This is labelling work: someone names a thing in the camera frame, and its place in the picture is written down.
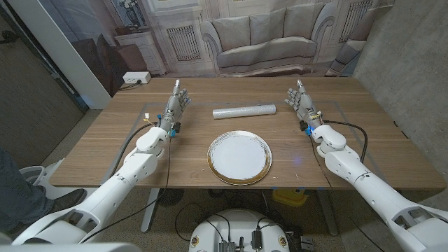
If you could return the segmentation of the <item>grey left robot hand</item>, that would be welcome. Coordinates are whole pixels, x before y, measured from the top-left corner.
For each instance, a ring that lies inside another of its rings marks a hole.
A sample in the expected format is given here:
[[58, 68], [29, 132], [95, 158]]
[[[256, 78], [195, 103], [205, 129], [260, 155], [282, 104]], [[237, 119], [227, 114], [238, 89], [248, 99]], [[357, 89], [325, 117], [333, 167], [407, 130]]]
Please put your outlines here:
[[164, 108], [159, 127], [170, 133], [173, 126], [180, 122], [183, 112], [190, 101], [188, 91], [181, 89], [181, 82], [179, 79], [176, 79], [173, 92]]

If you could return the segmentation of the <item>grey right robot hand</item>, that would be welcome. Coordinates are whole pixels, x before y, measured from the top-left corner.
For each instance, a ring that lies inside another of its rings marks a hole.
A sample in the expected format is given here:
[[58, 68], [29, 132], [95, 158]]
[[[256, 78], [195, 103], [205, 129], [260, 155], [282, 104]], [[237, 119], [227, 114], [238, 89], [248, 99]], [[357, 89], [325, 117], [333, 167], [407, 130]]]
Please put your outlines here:
[[285, 102], [296, 112], [299, 121], [307, 124], [310, 131], [314, 131], [323, 124], [321, 112], [314, 105], [300, 79], [297, 80], [297, 89], [289, 88], [288, 98]]

